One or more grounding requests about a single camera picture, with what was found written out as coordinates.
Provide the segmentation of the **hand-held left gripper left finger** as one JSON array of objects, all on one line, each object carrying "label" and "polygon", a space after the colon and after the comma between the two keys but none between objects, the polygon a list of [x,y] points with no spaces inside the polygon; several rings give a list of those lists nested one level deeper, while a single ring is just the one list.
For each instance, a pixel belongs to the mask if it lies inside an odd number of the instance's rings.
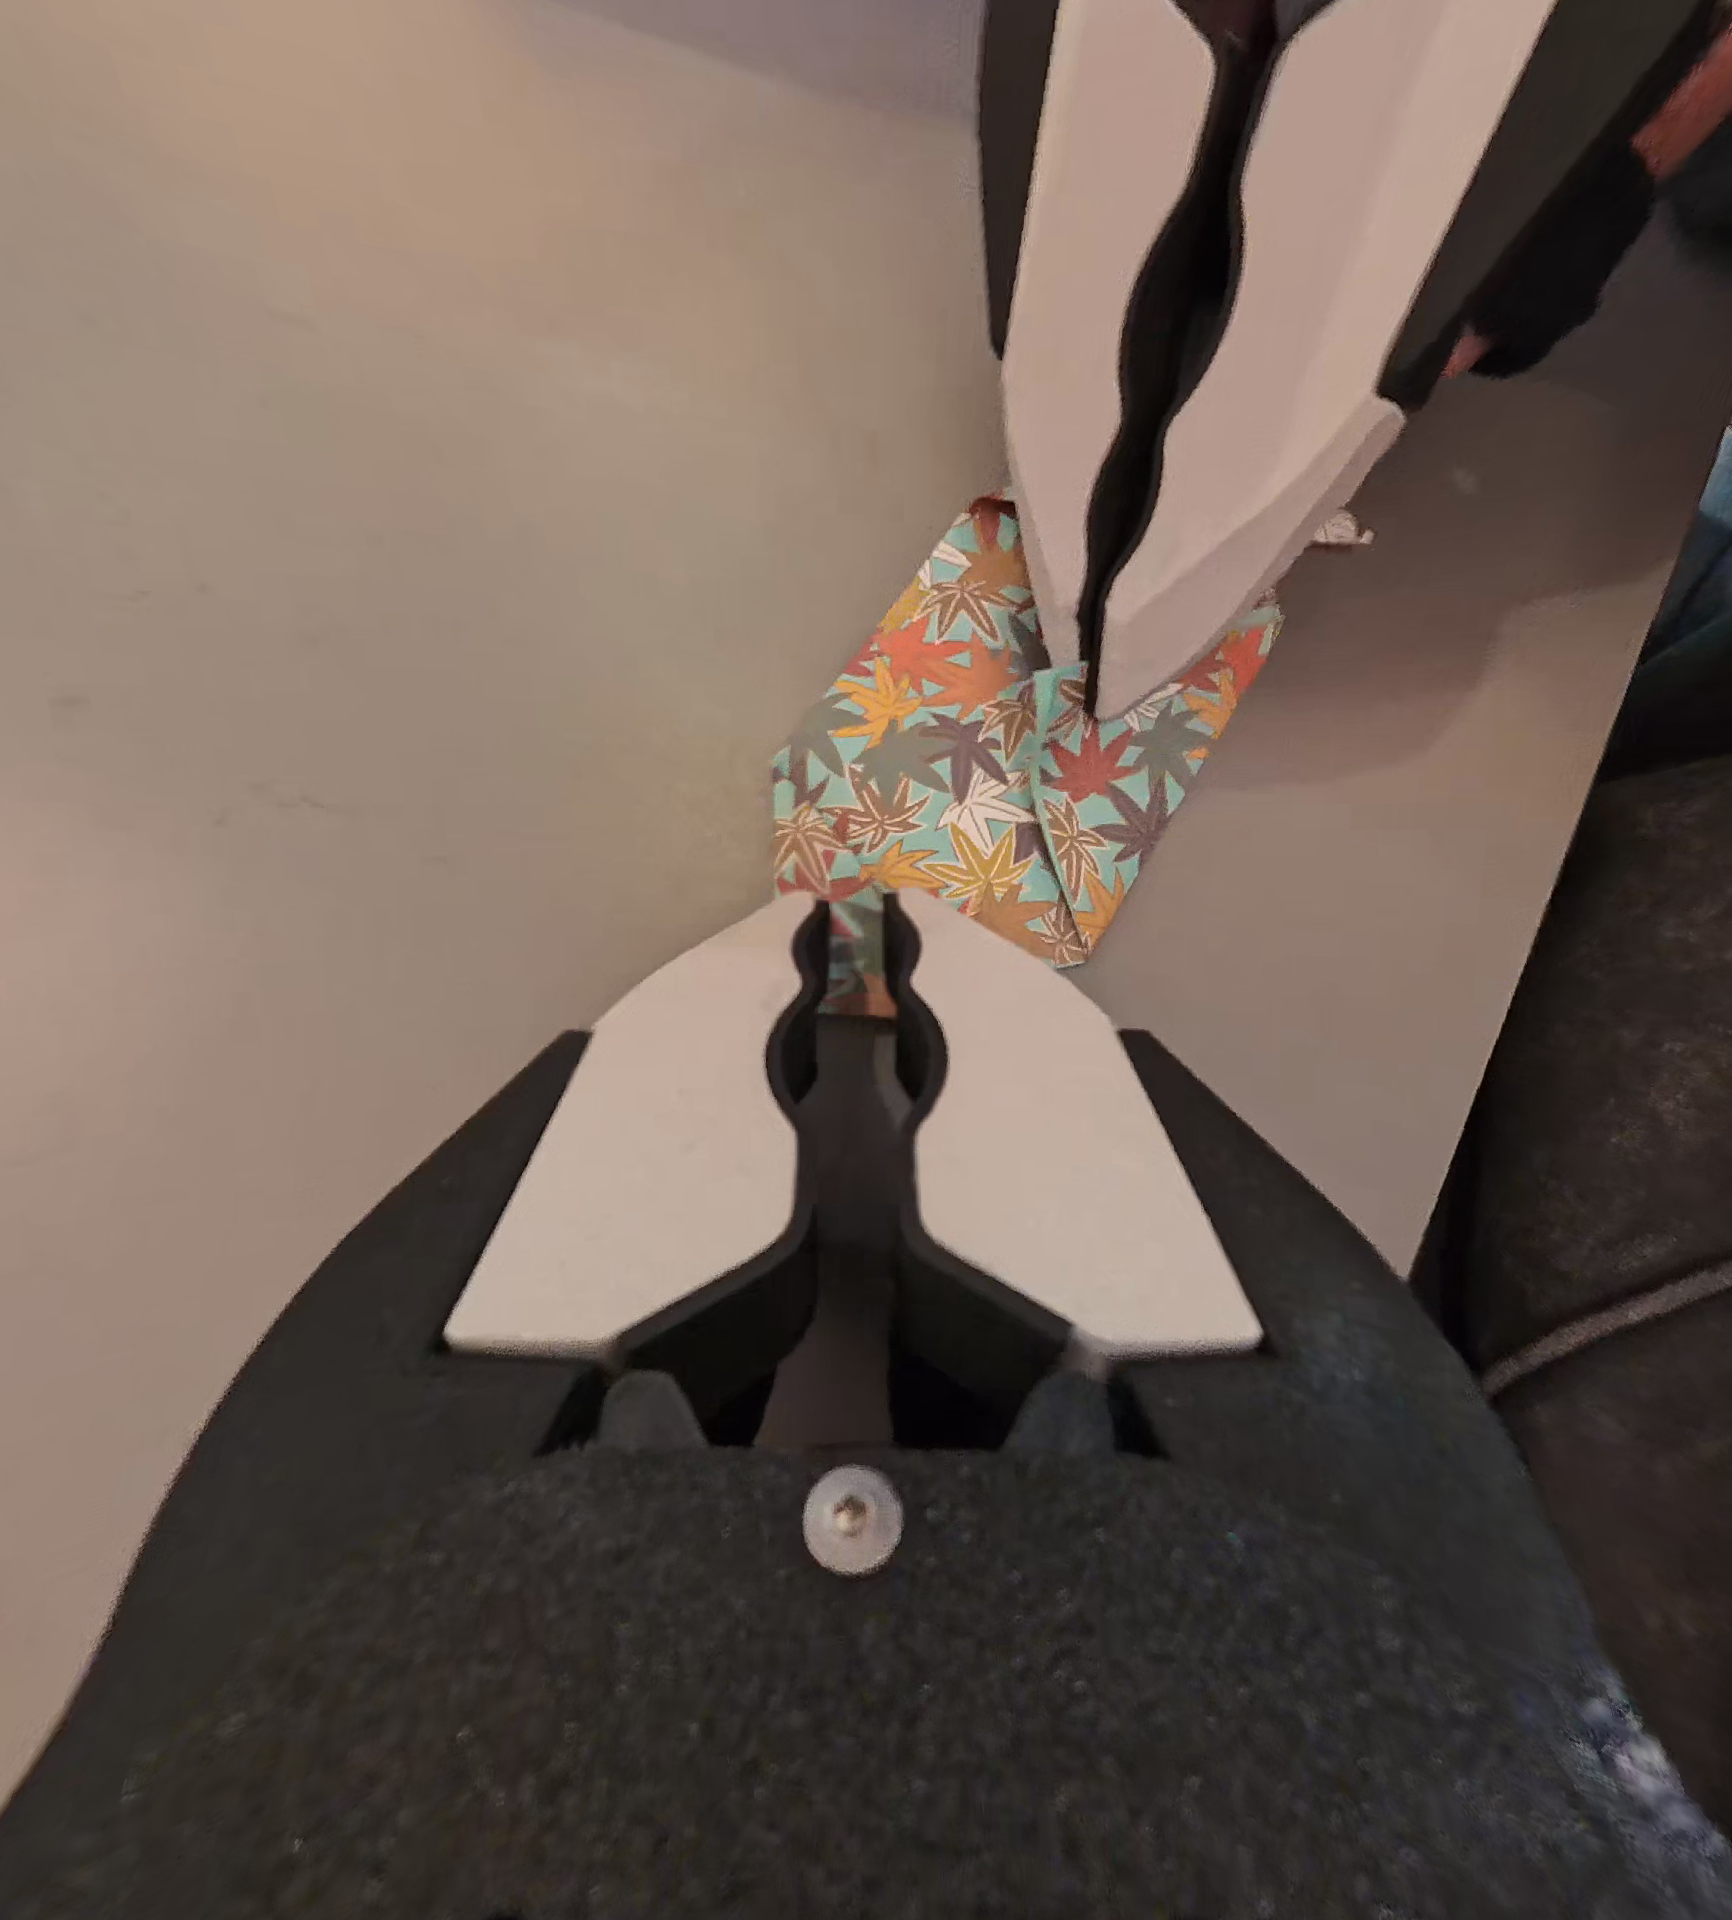
[{"label": "hand-held left gripper left finger", "polygon": [[446,1325],[446,1351],[673,1378],[704,1428],[759,1406],[819,1294],[803,1107],[828,903],[787,894],[587,1033]]}]

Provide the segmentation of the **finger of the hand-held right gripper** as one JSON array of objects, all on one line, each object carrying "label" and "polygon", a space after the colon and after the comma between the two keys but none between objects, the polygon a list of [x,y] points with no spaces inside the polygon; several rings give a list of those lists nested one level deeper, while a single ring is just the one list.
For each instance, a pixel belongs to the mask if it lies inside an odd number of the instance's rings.
[{"label": "finger of the hand-held right gripper", "polygon": [[1000,117],[1000,399],[1045,645],[1195,665],[1233,619],[1233,9],[1052,5]]},{"label": "finger of the hand-held right gripper", "polygon": [[1239,174],[1231,315],[1104,595],[1096,715],[1215,648],[1402,433],[1384,366],[1550,13],[1338,3],[1278,50]]}]

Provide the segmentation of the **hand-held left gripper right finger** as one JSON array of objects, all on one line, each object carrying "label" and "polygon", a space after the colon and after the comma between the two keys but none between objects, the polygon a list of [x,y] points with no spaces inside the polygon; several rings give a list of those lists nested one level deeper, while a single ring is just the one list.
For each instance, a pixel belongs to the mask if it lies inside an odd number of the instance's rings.
[{"label": "hand-held left gripper right finger", "polygon": [[1061,1375],[1252,1358],[1266,1330],[1114,1022],[927,892],[882,904],[900,1196],[894,1432],[998,1445]]}]

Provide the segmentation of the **leaf-patterned teal origami paper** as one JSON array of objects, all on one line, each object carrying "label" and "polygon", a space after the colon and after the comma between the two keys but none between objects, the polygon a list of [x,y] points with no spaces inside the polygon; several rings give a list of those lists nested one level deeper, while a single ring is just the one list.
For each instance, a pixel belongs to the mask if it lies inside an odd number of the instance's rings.
[{"label": "leaf-patterned teal origami paper", "polygon": [[888,894],[1084,967],[1282,627],[1266,595],[1182,675],[1095,719],[1084,672],[1047,659],[1013,499],[974,499],[774,759],[774,887],[830,904],[826,1010],[892,1015]]}]

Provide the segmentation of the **person's right hand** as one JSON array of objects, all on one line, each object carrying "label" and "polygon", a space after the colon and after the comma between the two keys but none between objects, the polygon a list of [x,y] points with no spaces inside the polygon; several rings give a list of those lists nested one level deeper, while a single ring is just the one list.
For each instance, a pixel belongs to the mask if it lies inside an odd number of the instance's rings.
[{"label": "person's right hand", "polygon": [[1535,218],[1481,296],[1442,377],[1512,378],[1538,366],[1600,306],[1645,232],[1660,186],[1732,113],[1732,5],[1694,56],[1646,86],[1638,118],[1600,140]]}]

